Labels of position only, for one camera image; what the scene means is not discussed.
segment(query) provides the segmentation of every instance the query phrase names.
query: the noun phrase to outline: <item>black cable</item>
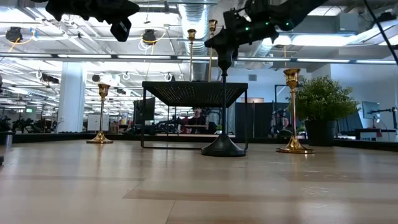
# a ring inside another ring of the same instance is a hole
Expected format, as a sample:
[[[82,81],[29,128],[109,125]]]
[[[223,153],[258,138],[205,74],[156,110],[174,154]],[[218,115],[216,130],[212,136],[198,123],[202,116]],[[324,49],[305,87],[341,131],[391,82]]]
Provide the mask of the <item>black cable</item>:
[[[331,9],[333,9],[334,7],[337,7],[340,9],[341,12],[344,12],[344,10],[340,7],[340,6],[332,6],[330,7],[328,10],[326,10],[326,12],[323,15],[326,15],[326,13],[328,13]]]
[[[383,39],[386,41],[388,49],[391,51],[392,57],[394,58],[394,60],[396,61],[396,64],[398,65],[398,57],[396,52],[394,51],[394,49],[391,46],[391,43],[389,41],[389,39],[387,38],[386,34],[384,33],[383,27],[381,27],[380,22],[377,20],[376,16],[374,15],[371,7],[369,6],[368,0],[363,0],[363,2],[365,3],[365,6],[367,7],[369,13],[371,14],[374,22],[377,24],[377,27],[380,30],[381,35],[383,36]]]
[[[362,19],[365,20],[366,22],[374,22],[374,21],[369,21],[369,20],[365,19],[365,17],[362,14],[358,14],[358,15],[361,16]]]

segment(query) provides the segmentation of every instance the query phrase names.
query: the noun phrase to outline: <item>white column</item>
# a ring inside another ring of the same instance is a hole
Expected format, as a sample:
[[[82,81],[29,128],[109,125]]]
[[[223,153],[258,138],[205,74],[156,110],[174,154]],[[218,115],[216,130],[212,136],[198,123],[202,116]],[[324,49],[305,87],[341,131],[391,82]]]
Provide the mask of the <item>white column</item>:
[[[86,72],[81,62],[64,62],[60,90],[57,132],[83,130]]]

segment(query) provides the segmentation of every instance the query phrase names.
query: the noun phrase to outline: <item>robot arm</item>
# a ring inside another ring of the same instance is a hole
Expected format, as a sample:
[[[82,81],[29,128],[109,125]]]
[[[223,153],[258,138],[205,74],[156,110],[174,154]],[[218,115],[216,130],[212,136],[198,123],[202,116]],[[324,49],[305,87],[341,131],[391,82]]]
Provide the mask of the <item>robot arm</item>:
[[[288,31],[299,25],[312,10],[327,0],[289,0],[273,6],[268,0],[248,0],[242,9],[224,12],[225,29],[205,42],[206,47],[218,53],[218,65],[222,70],[232,64],[232,56],[238,55],[237,49],[242,44],[271,38],[272,42],[279,33],[275,26]]]
[[[62,15],[73,14],[88,20],[95,17],[98,21],[112,24],[111,32],[119,42],[129,37],[131,22],[128,17],[140,9],[137,4],[128,0],[31,0],[47,2],[46,10],[61,21]]]

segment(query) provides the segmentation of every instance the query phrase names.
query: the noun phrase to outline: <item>person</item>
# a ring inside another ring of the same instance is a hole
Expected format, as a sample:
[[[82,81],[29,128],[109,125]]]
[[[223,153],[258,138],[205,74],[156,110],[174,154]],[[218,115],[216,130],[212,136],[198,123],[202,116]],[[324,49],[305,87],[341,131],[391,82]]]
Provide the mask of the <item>person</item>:
[[[202,114],[202,110],[199,107],[193,108],[193,118],[188,120],[188,125],[208,125],[206,116]],[[208,128],[191,128],[191,133],[205,133]]]

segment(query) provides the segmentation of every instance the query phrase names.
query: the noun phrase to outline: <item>potted plant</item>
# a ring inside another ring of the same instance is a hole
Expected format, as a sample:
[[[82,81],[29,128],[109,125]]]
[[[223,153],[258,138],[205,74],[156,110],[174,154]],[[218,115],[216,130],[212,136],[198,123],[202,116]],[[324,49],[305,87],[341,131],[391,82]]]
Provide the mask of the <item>potted plant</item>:
[[[304,80],[297,88],[296,116],[305,121],[309,145],[333,145],[336,120],[358,111],[352,91],[329,77]]]

